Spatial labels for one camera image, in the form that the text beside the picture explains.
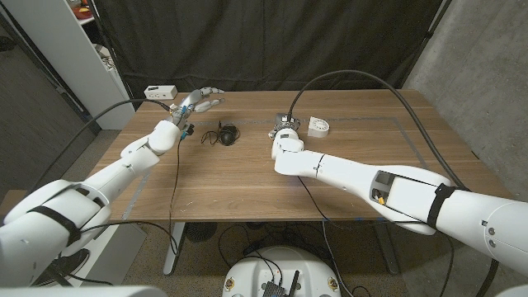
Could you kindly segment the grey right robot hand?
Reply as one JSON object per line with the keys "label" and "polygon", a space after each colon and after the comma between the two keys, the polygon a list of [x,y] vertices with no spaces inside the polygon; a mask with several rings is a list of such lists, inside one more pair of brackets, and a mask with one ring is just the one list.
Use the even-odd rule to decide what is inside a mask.
{"label": "grey right robot hand", "polygon": [[282,129],[297,130],[300,127],[300,121],[287,113],[276,113],[275,124],[273,129],[268,133],[271,140],[274,140],[276,134]]}

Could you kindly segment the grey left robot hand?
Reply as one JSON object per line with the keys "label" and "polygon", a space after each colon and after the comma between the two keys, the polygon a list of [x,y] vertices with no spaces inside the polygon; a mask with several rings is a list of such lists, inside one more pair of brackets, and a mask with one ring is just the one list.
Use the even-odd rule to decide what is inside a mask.
{"label": "grey left robot hand", "polygon": [[172,104],[170,106],[170,116],[167,120],[181,129],[192,112],[203,113],[213,106],[217,106],[224,102],[223,98],[201,102],[213,94],[224,94],[224,90],[216,87],[203,87],[194,90],[189,93],[179,105]]}

